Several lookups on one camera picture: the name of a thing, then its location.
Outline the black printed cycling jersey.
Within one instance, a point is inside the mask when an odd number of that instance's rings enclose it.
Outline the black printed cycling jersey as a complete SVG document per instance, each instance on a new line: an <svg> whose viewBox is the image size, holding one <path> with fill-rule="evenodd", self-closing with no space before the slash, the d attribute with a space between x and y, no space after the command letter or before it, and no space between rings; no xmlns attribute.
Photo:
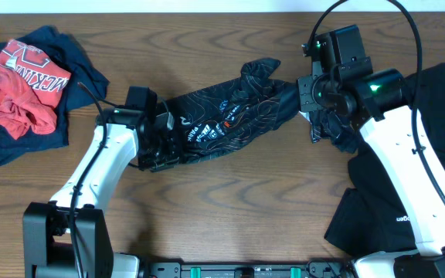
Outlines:
<svg viewBox="0 0 445 278"><path fill-rule="evenodd" d="M280 60L245 63L239 77L163 100L155 114L170 112L182 141L182 162L194 164L238 151L275 131L300 112L296 83L272 78ZM155 128L155 135L167 133Z"/></svg>

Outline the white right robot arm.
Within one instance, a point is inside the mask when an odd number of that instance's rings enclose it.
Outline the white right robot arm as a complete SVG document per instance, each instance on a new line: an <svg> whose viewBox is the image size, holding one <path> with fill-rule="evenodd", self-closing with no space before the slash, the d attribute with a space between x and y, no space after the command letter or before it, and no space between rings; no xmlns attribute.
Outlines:
<svg viewBox="0 0 445 278"><path fill-rule="evenodd" d="M304 55L312 70L297 81L301 113L328 110L350 121L381 161L414 234L414 249L360 257L348 273L445 277L445 170L409 102L403 75L373 70L356 25L312 32Z"/></svg>

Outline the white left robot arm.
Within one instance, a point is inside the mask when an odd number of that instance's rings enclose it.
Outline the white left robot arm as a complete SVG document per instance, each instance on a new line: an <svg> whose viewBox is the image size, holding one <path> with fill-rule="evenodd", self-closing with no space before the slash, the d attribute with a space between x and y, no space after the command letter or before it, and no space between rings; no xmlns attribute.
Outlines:
<svg viewBox="0 0 445 278"><path fill-rule="evenodd" d="M122 105L100 108L93 140L67 183L47 203L32 202L22 217L27 277L146 277L135 255L116 253L105 214L124 171L162 171L182 160L165 101L132 86Z"/></svg>

